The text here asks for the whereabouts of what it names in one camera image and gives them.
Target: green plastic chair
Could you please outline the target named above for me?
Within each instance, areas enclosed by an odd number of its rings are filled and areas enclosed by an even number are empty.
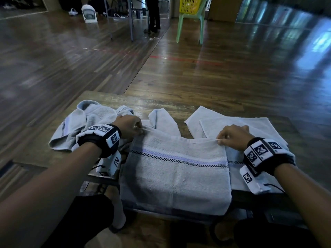
[[[192,18],[192,19],[200,19],[201,26],[200,26],[200,44],[202,44],[204,40],[204,21],[205,21],[205,7],[206,2],[208,0],[201,0],[200,7],[195,15],[180,13],[179,21],[178,21],[178,28],[177,28],[177,37],[176,43],[179,42],[180,34],[182,33],[182,26],[183,26],[183,19],[184,18]]]

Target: wooden table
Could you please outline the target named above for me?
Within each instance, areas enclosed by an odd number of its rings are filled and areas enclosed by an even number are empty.
[[[62,123],[64,118],[68,116],[79,102],[82,100],[94,100],[105,106],[118,108],[119,106],[125,104],[134,110],[136,116],[141,119],[148,119],[149,113],[153,109],[165,108],[168,113],[177,122],[180,132],[183,137],[192,138],[187,126],[184,121],[194,113],[198,106],[163,102],[151,99],[142,99],[139,97],[132,96],[122,96],[113,95],[108,93],[101,93],[95,91],[85,91],[74,101],[63,113],[61,113],[42,133],[40,133],[15,159],[14,162],[23,165],[28,168],[44,170],[63,159],[69,152],[66,151],[55,151],[48,147],[48,142],[51,139],[53,133],[57,127]],[[226,105],[218,108],[210,108],[216,112],[222,113],[226,116],[240,116],[240,117],[268,117],[277,131],[281,136],[288,142],[291,151],[296,155],[297,163],[305,165],[309,163],[310,156],[307,152],[307,147],[304,140],[292,125],[291,121],[287,117],[272,116],[265,114],[249,113],[243,111],[233,111],[229,109]],[[98,177],[93,173],[90,173],[86,180],[114,184],[114,180],[106,179],[103,177]],[[254,210],[254,209],[270,209],[276,208],[285,211],[296,211],[296,208],[289,200],[289,198],[284,194],[265,194],[255,196],[250,192],[243,191],[232,191],[232,206]],[[176,210],[171,212],[171,215],[181,216],[182,212],[176,212]],[[204,218],[200,214],[192,214],[189,216],[191,219],[199,220],[209,218]]]

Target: black trousers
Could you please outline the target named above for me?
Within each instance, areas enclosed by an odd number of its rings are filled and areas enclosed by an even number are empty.
[[[320,247],[312,233],[303,228],[245,219],[234,227],[239,248]]]
[[[149,12],[149,30],[160,29],[159,0],[146,0]]]
[[[114,207],[105,195],[76,197],[44,247],[80,247],[113,222]]]

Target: forearm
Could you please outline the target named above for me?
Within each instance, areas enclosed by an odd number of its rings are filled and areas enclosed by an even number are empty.
[[[0,204],[0,242],[38,247],[55,229],[101,154],[85,143]]]
[[[294,165],[282,164],[274,174],[320,245],[331,247],[331,193]]]

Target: black wrist strap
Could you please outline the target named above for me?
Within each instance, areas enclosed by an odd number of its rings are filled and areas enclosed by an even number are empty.
[[[295,156],[273,139],[253,138],[244,154],[243,162],[255,177],[262,171],[274,175],[275,168],[283,163],[295,165]]]
[[[121,136],[120,129],[115,125],[93,125],[86,131],[79,133],[76,141],[79,146],[86,142],[94,143],[102,150],[100,158],[106,158],[115,154]]]

